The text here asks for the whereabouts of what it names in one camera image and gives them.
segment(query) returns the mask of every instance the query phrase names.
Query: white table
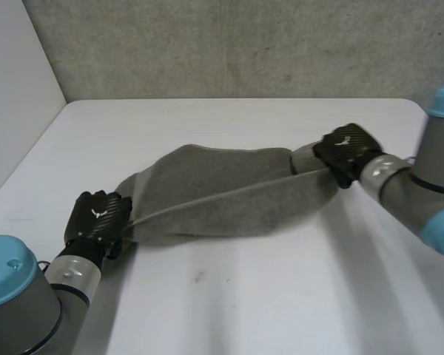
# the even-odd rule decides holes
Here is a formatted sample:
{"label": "white table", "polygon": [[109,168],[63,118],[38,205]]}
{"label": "white table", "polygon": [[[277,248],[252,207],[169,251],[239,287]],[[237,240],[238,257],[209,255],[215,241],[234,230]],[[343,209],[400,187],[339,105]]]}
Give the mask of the white table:
{"label": "white table", "polygon": [[[423,119],[394,99],[77,101],[0,189],[0,233],[51,260],[82,191],[185,143],[296,149],[356,122],[407,157]],[[106,270],[75,354],[444,355],[444,257],[355,186],[277,235],[129,253]]]}

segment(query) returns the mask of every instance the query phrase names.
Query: gray concrete wall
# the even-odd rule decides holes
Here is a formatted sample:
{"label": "gray concrete wall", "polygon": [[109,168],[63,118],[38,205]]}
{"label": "gray concrete wall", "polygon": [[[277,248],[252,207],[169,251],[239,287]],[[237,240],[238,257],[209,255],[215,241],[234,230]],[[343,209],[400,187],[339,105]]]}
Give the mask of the gray concrete wall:
{"label": "gray concrete wall", "polygon": [[68,101],[409,98],[444,84],[444,0],[24,0]]}

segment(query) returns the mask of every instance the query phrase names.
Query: gray cloth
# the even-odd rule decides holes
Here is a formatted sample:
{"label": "gray cloth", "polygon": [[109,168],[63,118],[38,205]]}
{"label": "gray cloth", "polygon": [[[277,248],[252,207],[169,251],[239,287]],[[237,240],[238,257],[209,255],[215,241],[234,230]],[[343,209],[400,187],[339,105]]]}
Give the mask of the gray cloth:
{"label": "gray cloth", "polygon": [[300,220],[337,191],[311,147],[292,152],[182,146],[116,189],[133,200],[126,238],[165,246],[265,235]]}

